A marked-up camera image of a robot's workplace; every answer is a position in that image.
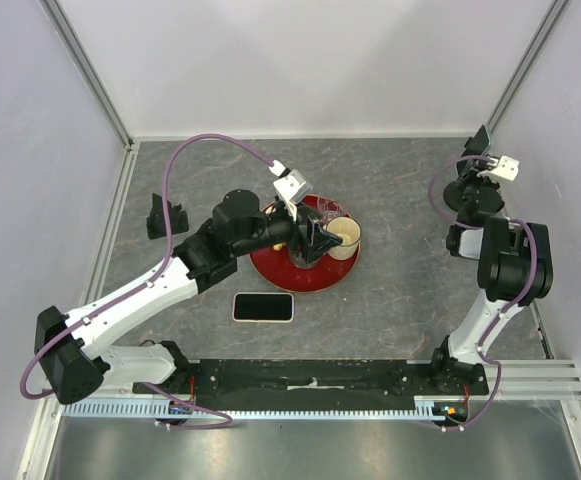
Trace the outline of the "black phone clear case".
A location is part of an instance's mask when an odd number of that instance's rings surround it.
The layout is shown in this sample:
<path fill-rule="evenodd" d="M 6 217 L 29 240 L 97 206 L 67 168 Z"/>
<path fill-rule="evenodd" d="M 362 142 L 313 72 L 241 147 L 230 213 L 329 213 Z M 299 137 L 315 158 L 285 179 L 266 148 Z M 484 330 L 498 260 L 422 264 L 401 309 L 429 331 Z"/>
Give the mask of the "black phone clear case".
<path fill-rule="evenodd" d="M 486 155 L 492 146 L 492 135 L 486 125 L 482 125 L 466 144 L 470 155 Z"/>

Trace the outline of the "black phone stand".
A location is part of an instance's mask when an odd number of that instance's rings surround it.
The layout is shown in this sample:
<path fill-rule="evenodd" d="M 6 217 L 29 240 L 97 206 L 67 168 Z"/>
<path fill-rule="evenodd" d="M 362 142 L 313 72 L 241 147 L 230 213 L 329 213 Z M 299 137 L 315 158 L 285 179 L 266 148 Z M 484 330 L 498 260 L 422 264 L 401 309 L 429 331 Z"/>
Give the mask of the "black phone stand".
<path fill-rule="evenodd" d="M 464 151 L 462 152 L 461 157 L 471 156 L 469 151 L 466 150 L 466 144 L 469 142 L 470 138 L 464 144 Z M 443 190 L 443 200 L 445 204 L 455 212 L 458 212 L 461 208 L 463 203 L 463 192 L 466 185 L 469 183 L 469 165 L 470 160 L 460 161 L 456 166 L 457 178 L 448 183 Z"/>

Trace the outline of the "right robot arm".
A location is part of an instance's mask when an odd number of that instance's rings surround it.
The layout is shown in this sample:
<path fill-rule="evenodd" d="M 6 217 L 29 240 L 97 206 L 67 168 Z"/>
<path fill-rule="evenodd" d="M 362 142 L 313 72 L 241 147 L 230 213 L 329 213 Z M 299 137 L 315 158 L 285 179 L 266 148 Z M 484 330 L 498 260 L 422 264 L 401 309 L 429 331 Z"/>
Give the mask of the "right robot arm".
<path fill-rule="evenodd" d="M 456 213 L 446 237 L 454 257 L 475 260 L 475 302 L 460 326 L 422 366 L 437 392 L 447 394 L 463 384 L 481 384 L 484 367 L 500 363 L 488 356 L 504 327 L 537 299 L 545 298 L 554 280 L 548 227 L 512 221 L 500 215 L 505 206 L 497 174 L 465 173 L 446 185 L 443 201 Z"/>

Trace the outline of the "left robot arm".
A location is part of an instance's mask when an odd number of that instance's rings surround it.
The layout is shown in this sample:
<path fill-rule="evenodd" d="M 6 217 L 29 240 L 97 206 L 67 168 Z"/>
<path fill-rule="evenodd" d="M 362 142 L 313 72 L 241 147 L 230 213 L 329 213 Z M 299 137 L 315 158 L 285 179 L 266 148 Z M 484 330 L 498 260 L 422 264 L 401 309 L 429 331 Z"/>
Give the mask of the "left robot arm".
<path fill-rule="evenodd" d="M 211 218 L 150 271 L 88 305 L 67 313 L 52 306 L 39 314 L 35 353 L 52 393 L 69 405 L 102 386 L 151 383 L 181 392 L 190 371 L 174 343 L 118 347 L 116 341 L 234 274 L 241 256 L 283 244 L 314 263 L 342 242 L 309 206 L 277 201 L 264 212 L 253 192 L 229 192 Z"/>

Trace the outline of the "black phone pink case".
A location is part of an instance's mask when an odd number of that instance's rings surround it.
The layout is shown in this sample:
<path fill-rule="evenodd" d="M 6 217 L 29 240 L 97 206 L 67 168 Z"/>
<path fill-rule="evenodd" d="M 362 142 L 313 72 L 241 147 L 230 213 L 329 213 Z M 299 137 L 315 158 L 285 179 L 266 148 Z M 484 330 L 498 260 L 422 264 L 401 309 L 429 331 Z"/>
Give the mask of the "black phone pink case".
<path fill-rule="evenodd" d="M 281 322 L 294 319 L 295 302 L 290 293 L 243 292 L 234 296 L 232 318 L 237 322 Z"/>

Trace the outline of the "black wedge stand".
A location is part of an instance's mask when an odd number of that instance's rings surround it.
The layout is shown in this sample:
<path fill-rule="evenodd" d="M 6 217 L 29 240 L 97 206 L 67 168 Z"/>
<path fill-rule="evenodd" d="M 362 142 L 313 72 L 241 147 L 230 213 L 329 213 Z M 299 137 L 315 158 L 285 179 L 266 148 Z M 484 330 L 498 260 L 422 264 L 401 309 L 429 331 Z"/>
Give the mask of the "black wedge stand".
<path fill-rule="evenodd" d="M 151 210 L 146 218 L 146 231 L 150 240 L 166 237 L 167 225 L 173 235 L 189 231 L 188 215 L 181 204 L 173 205 L 167 201 L 167 208 L 164 208 L 163 198 L 157 193 L 153 193 L 151 199 Z"/>

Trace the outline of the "dark green mug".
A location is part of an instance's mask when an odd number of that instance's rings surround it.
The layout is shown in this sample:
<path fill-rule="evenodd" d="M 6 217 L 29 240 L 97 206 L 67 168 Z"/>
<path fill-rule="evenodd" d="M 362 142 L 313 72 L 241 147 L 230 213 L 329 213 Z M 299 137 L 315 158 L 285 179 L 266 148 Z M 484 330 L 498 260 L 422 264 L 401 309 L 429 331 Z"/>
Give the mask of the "dark green mug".
<path fill-rule="evenodd" d="M 317 263 L 318 263 L 318 261 L 317 261 L 317 260 L 314 260 L 314 261 L 311 261 L 311 262 L 308 262 L 308 261 L 306 261 L 306 260 L 303 258 L 303 256 L 301 255 L 301 253 L 300 253 L 300 252 L 297 252 L 297 253 L 292 253 L 292 252 L 290 252 L 290 253 L 289 253 L 289 259 L 290 259 L 290 262 L 291 262 L 291 264 L 292 264 L 292 265 L 293 265 L 295 268 L 298 268 L 298 269 L 300 269 L 300 270 L 309 270 L 309 269 L 312 269 L 312 268 L 314 268 L 314 267 L 317 265 Z"/>

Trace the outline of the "cream glass mug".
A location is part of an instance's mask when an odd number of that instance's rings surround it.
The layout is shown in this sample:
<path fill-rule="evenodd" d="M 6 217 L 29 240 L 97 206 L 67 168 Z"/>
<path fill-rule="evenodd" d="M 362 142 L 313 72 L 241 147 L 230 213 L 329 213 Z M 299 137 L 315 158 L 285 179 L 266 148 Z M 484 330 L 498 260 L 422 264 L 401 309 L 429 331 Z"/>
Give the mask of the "cream glass mug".
<path fill-rule="evenodd" d="M 346 216 L 334 218 L 327 224 L 326 230 L 342 239 L 340 245 L 328 251 L 330 257 L 344 261 L 356 253 L 361 239 L 361 227 L 354 219 Z"/>

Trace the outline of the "clear plastic tumbler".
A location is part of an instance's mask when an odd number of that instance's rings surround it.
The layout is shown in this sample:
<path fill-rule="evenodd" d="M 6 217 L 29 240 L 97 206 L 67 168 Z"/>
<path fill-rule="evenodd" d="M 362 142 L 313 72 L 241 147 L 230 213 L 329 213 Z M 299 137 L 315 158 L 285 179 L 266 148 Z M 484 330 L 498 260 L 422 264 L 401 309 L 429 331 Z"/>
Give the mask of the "clear plastic tumbler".
<path fill-rule="evenodd" d="M 323 225 L 343 215 L 341 207 L 334 200 L 325 197 L 317 199 L 317 210 L 321 215 L 320 221 Z"/>

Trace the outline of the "red round tray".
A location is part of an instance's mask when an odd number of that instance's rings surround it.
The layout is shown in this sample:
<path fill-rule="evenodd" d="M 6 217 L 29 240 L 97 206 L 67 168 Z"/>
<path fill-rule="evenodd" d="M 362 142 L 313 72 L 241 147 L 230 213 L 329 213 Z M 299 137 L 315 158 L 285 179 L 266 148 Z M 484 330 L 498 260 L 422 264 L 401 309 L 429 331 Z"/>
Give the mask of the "red round tray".
<path fill-rule="evenodd" d="M 300 219 L 305 214 L 321 218 L 317 210 L 319 197 L 322 196 L 307 196 L 299 204 L 297 218 Z M 342 216 L 352 218 L 344 211 Z M 360 244 L 356 253 L 348 260 L 338 261 L 326 253 L 314 268 L 300 270 L 295 268 L 289 259 L 289 253 L 292 252 L 292 240 L 293 237 L 288 241 L 277 242 L 286 244 L 280 251 L 274 251 L 272 246 L 266 247 L 251 253 L 249 258 L 255 271 L 261 277 L 280 289 L 294 293 L 314 293 L 339 283 L 352 271 L 360 253 Z"/>

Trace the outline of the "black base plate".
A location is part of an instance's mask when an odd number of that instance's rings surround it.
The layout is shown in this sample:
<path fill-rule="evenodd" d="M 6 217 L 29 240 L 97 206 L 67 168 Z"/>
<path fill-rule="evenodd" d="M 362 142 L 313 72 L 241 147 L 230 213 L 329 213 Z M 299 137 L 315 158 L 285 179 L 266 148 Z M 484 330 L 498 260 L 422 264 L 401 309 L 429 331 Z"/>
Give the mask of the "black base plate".
<path fill-rule="evenodd" d="M 237 407 L 407 407 L 416 396 L 462 398 L 489 394 L 486 374 L 476 385 L 452 381 L 439 389 L 424 363 L 406 360 L 189 361 L 159 385 L 167 393 L 222 411 Z"/>

